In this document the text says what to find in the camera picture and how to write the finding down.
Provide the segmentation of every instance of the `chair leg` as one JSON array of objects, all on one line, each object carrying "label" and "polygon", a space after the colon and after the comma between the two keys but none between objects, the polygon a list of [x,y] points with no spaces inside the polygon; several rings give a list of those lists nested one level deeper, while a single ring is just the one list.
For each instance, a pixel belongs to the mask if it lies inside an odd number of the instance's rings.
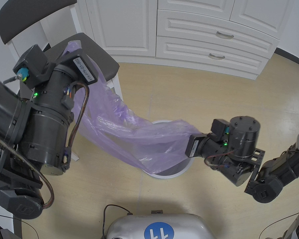
[{"label": "chair leg", "polygon": [[122,91],[121,91],[121,86],[120,86],[120,81],[119,81],[119,76],[116,74],[114,78],[112,78],[112,82],[114,85],[114,91],[116,94],[118,94],[123,101],[123,96],[122,96]]}]

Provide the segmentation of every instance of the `chair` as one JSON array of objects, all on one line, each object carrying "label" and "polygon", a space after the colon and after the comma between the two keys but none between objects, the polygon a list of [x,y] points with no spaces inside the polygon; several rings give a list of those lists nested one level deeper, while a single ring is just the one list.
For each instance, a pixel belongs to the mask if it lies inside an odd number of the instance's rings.
[{"label": "chair", "polygon": [[8,45],[14,59],[17,61],[21,54],[16,51],[12,38],[46,16],[70,6],[77,34],[48,49],[45,52],[46,56],[53,61],[63,52],[69,41],[80,40],[82,49],[100,67],[108,86],[114,88],[115,93],[123,100],[117,75],[120,66],[95,41],[82,33],[74,6],[75,3],[77,3],[77,0],[8,0],[0,10],[0,37],[3,43]]}]

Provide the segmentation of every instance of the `metal handle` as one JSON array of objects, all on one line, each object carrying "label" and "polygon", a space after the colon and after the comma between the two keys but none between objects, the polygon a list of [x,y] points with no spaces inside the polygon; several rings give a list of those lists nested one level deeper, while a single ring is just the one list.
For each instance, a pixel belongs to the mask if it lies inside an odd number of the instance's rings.
[{"label": "metal handle", "polygon": [[216,34],[220,35],[220,36],[223,36],[223,37],[227,37],[227,38],[234,38],[234,35],[229,35],[229,34],[223,34],[223,33],[220,33],[219,31],[216,32]]},{"label": "metal handle", "polygon": [[213,54],[209,54],[212,58],[218,58],[218,59],[224,59],[225,58],[225,56],[222,56],[222,57],[220,57],[220,56],[215,56],[215,55],[213,55]]}]

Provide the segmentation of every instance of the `wooden floor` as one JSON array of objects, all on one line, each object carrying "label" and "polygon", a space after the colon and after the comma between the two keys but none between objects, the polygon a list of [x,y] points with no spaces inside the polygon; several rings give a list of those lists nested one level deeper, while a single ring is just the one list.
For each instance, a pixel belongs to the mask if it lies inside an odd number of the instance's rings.
[{"label": "wooden floor", "polygon": [[[261,124],[257,147],[265,160],[278,157],[299,133],[299,65],[274,54],[257,80],[202,70],[121,63],[124,102],[141,117],[183,119],[209,132],[214,118],[249,115]],[[244,193],[221,173],[196,158],[183,175],[159,180],[101,151],[77,135],[73,150],[80,160],[59,177],[48,176],[55,191],[53,206],[29,223],[40,239],[101,238],[103,209],[119,204],[134,214],[194,213],[219,239],[257,239],[270,223],[299,212],[299,179],[268,204]],[[44,199],[49,198],[46,188]],[[125,215],[108,209],[106,227]],[[268,228],[261,238],[281,237],[294,217]],[[23,225],[23,238],[36,238]]]}]

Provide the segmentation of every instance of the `translucent plastic bag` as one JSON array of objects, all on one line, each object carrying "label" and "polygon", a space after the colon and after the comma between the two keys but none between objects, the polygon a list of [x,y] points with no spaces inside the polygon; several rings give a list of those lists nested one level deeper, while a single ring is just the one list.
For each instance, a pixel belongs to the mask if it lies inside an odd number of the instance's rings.
[{"label": "translucent plastic bag", "polygon": [[[72,41],[64,53],[79,48],[80,42]],[[90,97],[80,123],[80,134],[112,156],[151,174],[185,160],[189,137],[199,131],[183,120],[152,124],[138,117],[107,87],[100,68],[91,61],[99,73],[99,79],[89,85]],[[76,120],[83,99],[84,89],[81,88],[74,98]]]}]

